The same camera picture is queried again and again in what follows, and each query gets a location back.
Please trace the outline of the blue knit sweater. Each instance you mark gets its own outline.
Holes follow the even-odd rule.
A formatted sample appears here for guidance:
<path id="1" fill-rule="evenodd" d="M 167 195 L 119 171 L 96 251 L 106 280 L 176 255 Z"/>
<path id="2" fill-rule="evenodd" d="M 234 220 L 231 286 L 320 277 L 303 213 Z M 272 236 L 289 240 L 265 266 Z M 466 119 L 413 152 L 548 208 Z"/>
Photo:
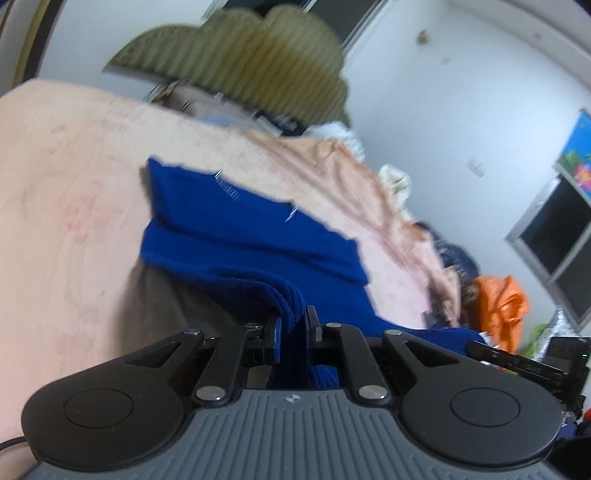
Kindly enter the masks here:
<path id="1" fill-rule="evenodd" d="M 239 320 L 280 321 L 279 388 L 339 387 L 335 368 L 304 364 L 297 341 L 305 308 L 367 337 L 391 323 L 376 315 L 358 246 L 289 203 L 205 174 L 147 161 L 152 218 L 140 248 L 153 268 L 204 292 Z"/>

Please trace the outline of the dark patterned clothes pile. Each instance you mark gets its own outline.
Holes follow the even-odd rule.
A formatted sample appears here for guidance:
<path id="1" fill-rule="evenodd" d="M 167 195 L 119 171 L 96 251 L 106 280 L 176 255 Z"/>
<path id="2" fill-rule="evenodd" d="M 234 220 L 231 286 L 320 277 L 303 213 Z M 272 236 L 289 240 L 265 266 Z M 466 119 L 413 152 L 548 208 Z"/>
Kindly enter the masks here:
<path id="1" fill-rule="evenodd" d="M 466 309 L 478 296 L 475 279 L 480 276 L 480 267 L 477 262 L 463 247 L 449 242 L 427 222 L 419 221 L 415 226 L 431 235 L 444 266 L 455 272 L 460 283 L 461 305 Z"/>

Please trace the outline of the orange garment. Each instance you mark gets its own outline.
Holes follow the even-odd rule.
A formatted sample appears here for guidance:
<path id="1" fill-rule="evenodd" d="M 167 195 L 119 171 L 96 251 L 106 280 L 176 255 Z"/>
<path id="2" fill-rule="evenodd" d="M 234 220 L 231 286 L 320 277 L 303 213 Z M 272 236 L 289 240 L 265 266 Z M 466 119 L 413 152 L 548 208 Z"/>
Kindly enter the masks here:
<path id="1" fill-rule="evenodd" d="M 470 309 L 472 327 L 489 335 L 501 350 L 516 353 L 521 342 L 523 318 L 530 311 L 526 293 L 513 276 L 480 276 L 474 285 L 477 297 Z"/>

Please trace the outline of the dark framed window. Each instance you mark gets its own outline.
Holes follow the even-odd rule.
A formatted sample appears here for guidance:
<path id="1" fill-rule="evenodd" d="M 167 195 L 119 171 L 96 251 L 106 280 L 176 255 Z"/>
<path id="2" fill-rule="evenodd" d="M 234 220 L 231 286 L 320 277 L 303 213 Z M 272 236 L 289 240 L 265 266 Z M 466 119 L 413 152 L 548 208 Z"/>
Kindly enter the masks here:
<path id="1" fill-rule="evenodd" d="M 566 311 L 578 331 L 590 323 L 590 199 L 553 175 L 507 236 L 508 243 Z"/>

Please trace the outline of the cream crumpled cloth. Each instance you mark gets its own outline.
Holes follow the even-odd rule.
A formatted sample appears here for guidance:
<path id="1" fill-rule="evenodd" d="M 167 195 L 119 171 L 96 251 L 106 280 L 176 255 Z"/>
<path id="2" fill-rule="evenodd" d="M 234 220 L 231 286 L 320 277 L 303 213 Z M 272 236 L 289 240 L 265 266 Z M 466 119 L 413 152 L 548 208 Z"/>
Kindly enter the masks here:
<path id="1" fill-rule="evenodd" d="M 398 207 L 404 210 L 412 193 L 410 176 L 397 167 L 386 164 L 381 167 L 379 177 L 391 196 L 396 200 Z"/>

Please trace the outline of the white crumpled duvet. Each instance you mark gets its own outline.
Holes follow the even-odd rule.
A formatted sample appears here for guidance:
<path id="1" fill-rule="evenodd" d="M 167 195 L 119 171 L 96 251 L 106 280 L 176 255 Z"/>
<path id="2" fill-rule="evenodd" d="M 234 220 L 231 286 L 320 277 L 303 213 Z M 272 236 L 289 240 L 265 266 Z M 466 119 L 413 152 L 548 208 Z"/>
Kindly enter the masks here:
<path id="1" fill-rule="evenodd" d="M 311 125 L 304 130 L 304 136 L 345 142 L 356 159 L 360 162 L 365 161 L 365 150 L 359 135 L 341 121 Z"/>

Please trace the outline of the pink floral bed sheet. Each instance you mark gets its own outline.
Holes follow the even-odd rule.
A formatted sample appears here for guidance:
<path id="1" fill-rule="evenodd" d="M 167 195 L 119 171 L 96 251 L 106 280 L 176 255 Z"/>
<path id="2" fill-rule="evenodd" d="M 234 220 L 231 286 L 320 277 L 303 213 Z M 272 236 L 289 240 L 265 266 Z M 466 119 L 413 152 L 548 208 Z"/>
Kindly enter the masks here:
<path id="1" fill-rule="evenodd" d="M 287 201 L 359 245 L 377 313 L 423 326 L 457 275 L 374 172 L 338 140 L 214 127 L 82 86 L 34 80 L 1 99 L 1 435 L 51 380 L 168 336 L 183 321 L 160 277 L 138 296 L 149 157 Z"/>

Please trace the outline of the brown patterned pillow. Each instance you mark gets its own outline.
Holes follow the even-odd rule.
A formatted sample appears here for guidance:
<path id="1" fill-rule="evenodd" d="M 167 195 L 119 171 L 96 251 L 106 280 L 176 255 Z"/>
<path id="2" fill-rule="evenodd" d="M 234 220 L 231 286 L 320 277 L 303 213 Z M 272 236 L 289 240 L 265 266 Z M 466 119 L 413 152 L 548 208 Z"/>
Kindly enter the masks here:
<path id="1" fill-rule="evenodd" d="M 223 94 L 186 85 L 180 81 L 158 84 L 147 101 L 173 110 L 193 120 L 221 127 L 253 128 L 256 116 L 242 105 L 228 100 Z"/>

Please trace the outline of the olive green padded headboard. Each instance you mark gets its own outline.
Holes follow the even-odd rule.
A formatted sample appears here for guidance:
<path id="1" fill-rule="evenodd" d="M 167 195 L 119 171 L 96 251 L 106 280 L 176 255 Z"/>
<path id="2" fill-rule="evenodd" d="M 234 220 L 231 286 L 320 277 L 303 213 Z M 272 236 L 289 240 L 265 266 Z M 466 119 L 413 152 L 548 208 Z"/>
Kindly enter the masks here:
<path id="1" fill-rule="evenodd" d="M 345 52 L 335 31 L 291 5 L 260 16 L 219 10 L 200 26 L 162 25 L 124 45 L 108 67 L 221 92 L 310 126 L 349 123 Z"/>

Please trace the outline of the colourful wall poster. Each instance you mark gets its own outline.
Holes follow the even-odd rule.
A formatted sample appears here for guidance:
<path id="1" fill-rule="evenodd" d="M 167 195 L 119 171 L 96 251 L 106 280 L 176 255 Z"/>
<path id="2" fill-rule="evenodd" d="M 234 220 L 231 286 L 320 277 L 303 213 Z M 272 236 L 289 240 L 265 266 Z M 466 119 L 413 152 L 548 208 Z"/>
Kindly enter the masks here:
<path id="1" fill-rule="evenodd" d="M 590 113 L 582 109 L 554 168 L 590 204 Z"/>

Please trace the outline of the white wall switch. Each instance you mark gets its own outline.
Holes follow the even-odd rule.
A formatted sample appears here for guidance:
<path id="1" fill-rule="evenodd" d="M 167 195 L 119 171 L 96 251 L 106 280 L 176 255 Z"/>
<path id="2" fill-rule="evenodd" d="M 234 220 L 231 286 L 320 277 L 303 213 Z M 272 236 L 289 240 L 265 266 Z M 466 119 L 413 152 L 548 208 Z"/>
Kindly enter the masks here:
<path id="1" fill-rule="evenodd" d="M 486 175 L 484 164 L 476 158 L 471 158 L 467 164 L 467 167 L 478 178 L 483 178 Z"/>

